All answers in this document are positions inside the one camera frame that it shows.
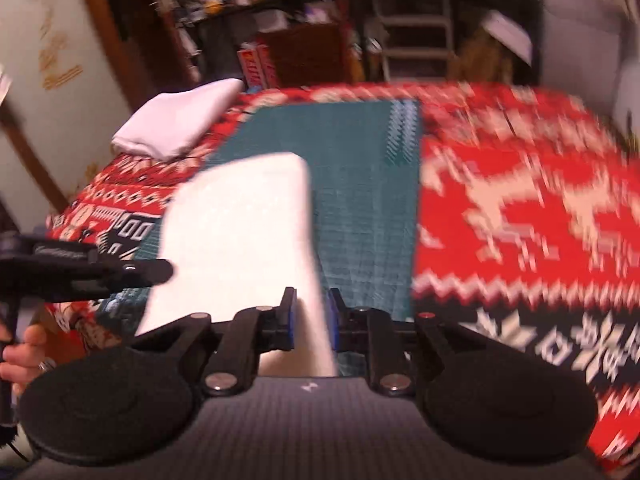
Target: person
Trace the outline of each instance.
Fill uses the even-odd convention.
[[[0,340],[11,341],[11,334],[0,324]],[[41,364],[45,360],[47,332],[41,324],[29,326],[18,344],[7,346],[2,352],[0,378],[14,384],[16,396],[20,396],[31,381],[43,373]]]

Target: black round disc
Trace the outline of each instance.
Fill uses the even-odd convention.
[[[428,386],[425,411],[442,436],[505,462],[545,463],[584,449],[598,414],[585,383],[510,352],[461,352]]]
[[[44,455],[104,465],[161,447],[193,409],[174,361],[117,347],[39,377],[21,397],[18,416]]]

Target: black cable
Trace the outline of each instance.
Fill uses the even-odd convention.
[[[18,450],[17,450],[17,448],[14,446],[14,444],[9,444],[9,447],[10,447],[11,449],[13,449],[13,450],[14,450],[14,453],[15,453],[17,456],[19,456],[21,459],[23,459],[25,462],[29,462],[29,461],[30,461],[30,460],[29,460],[27,457],[25,457],[25,456],[24,456],[20,451],[18,451]]]

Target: folded white cloth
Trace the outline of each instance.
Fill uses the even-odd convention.
[[[242,91],[239,79],[224,79],[146,102],[113,136],[125,153],[168,161],[187,153]]]
[[[174,276],[155,286],[138,334],[194,312],[213,321],[298,292],[295,346],[260,358],[263,375],[336,374],[312,245],[306,162],[261,155],[204,171],[176,193],[162,222],[159,258]]]

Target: christmas tablecloth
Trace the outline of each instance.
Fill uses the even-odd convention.
[[[261,107],[420,101],[418,306],[583,373],[598,396],[590,447],[609,466],[640,433],[640,173],[580,100],[468,84],[269,90],[243,95],[191,153],[119,155],[52,220],[50,235],[133,258],[177,186]],[[120,339],[100,302],[51,305],[89,350]]]

